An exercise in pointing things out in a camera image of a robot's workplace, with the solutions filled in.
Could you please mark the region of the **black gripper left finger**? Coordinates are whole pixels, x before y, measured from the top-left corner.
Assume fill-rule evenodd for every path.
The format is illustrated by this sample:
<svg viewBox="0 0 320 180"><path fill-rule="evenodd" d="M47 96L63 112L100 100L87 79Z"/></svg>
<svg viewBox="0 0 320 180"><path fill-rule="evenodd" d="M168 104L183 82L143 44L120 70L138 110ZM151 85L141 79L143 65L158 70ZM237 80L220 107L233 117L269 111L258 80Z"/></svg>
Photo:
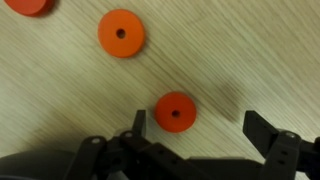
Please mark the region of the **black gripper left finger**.
<svg viewBox="0 0 320 180"><path fill-rule="evenodd" d="M132 128L119 136L84 139L63 180L105 180L115 172L130 180L212 180L162 144L146 140L145 123L146 111L138 110Z"/></svg>

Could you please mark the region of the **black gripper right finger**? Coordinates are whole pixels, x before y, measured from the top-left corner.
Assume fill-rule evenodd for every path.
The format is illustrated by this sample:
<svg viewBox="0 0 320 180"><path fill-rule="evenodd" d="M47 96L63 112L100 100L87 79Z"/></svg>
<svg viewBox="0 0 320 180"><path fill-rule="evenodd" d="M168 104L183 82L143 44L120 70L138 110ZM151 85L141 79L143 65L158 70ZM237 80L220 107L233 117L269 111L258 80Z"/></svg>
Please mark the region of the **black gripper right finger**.
<svg viewBox="0 0 320 180"><path fill-rule="evenodd" d="M320 137L303 140L292 131L275 128L253 110L245 112L243 133L265 159L259 180L294 180L296 172L320 180Z"/></svg>

